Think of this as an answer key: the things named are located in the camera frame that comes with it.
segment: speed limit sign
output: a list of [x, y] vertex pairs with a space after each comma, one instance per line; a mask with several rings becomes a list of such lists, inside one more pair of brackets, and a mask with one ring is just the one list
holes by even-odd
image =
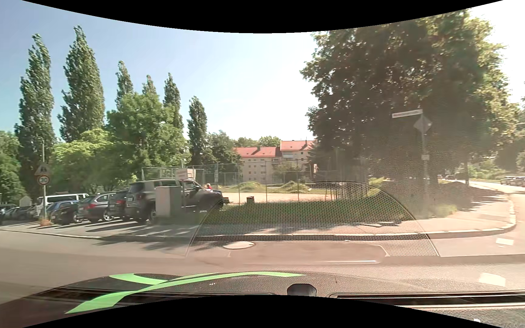
[[40, 186], [45, 186], [46, 184], [48, 184], [48, 182], [50, 182], [50, 177], [48, 177], [47, 175], [38, 177], [38, 183], [40, 184]]

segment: sky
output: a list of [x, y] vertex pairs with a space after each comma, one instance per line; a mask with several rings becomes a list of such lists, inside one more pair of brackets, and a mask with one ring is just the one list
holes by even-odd
[[[510, 78], [512, 101], [525, 94], [525, 1], [503, 0], [472, 9], [495, 26], [491, 41], [507, 45], [503, 71]], [[167, 73], [181, 94], [181, 114], [188, 118], [189, 100], [197, 96], [208, 115], [208, 130], [230, 137], [283, 140], [311, 139], [305, 113], [317, 104], [313, 84], [299, 71], [311, 59], [315, 43], [310, 32], [240, 34], [199, 32], [121, 22], [63, 11], [19, 0], [0, 0], [0, 130], [19, 122], [19, 79], [27, 68], [31, 35], [39, 33], [52, 58], [54, 129], [68, 84], [62, 65], [75, 38], [84, 29], [95, 52], [107, 110], [115, 108], [117, 63], [125, 62], [135, 89], [146, 76], [163, 96]]]

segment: green stripe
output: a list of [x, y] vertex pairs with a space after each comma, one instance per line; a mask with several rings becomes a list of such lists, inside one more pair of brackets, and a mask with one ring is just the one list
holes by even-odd
[[304, 274], [286, 273], [286, 272], [234, 272], [234, 273], [210, 275], [207, 277], [188, 278], [188, 279], [178, 280], [178, 281], [168, 281], [168, 282], [164, 282], [161, 284], [145, 287], [145, 288], [139, 289], [138, 291], [115, 292], [115, 293], [99, 296], [97, 298], [94, 298], [90, 301], [86, 301], [78, 305], [76, 308], [66, 313], [69, 314], [69, 313], [77, 313], [77, 312], [111, 308], [112, 306], [115, 306], [124, 297], [128, 295], [136, 294], [139, 292], [154, 291], [154, 290], [165, 288], [165, 287], [173, 287], [173, 286], [178, 286], [178, 285], [191, 284], [192, 282], [201, 282], [201, 281], [230, 278], [230, 277], [240, 277], [241, 275], [269, 275], [272, 277], [299, 277]]
[[198, 273], [198, 274], [193, 274], [193, 275], [185, 275], [183, 277], [179, 277], [179, 278], [175, 278], [175, 279], [171, 279], [170, 281], [174, 281], [174, 280], [182, 280], [182, 279], [188, 279], [188, 278], [195, 278], [195, 277], [202, 277], [203, 275], [209, 275], [209, 274], [216, 274], [218, 272], [212, 272], [212, 273]]
[[162, 279], [152, 279], [152, 278], [140, 277], [138, 275], [135, 275], [135, 273], [113, 274], [113, 275], [109, 275], [109, 277], [119, 279], [119, 280], [124, 280], [124, 281], [138, 282], [140, 284], [146, 284], [146, 285], [157, 285], [157, 284], [163, 284], [164, 282], [167, 282], [167, 280], [162, 280]]

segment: red roof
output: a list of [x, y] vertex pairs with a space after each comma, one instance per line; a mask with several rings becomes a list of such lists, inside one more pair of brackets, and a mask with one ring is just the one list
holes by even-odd
[[279, 147], [238, 147], [234, 151], [240, 157], [277, 157]]
[[310, 151], [313, 140], [281, 141], [281, 151]]

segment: asphalt road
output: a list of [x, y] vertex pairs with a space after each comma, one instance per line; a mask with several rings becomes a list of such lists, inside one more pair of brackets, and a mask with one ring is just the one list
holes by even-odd
[[[441, 256], [509, 255], [525, 253], [525, 188], [478, 183], [507, 193], [513, 200], [518, 227], [512, 232], [487, 237], [433, 240]], [[108, 243], [86, 239], [22, 234], [0, 231], [0, 303], [45, 289], [76, 281], [111, 274], [131, 272], [161, 272], [188, 275], [201, 272], [237, 272], [257, 270], [317, 271], [357, 274], [364, 277], [402, 279], [414, 282], [424, 277], [435, 279], [437, 290], [487, 288], [525, 289], [525, 264], [493, 263], [490, 265], [293, 265], [287, 261], [267, 261], [282, 249], [309, 251], [313, 243], [259, 242], [253, 247], [257, 261], [233, 256], [214, 246], [192, 246], [186, 253], [184, 245], [173, 242]], [[383, 247], [410, 247], [407, 241], [389, 242]], [[333, 254], [339, 252], [334, 246]]]

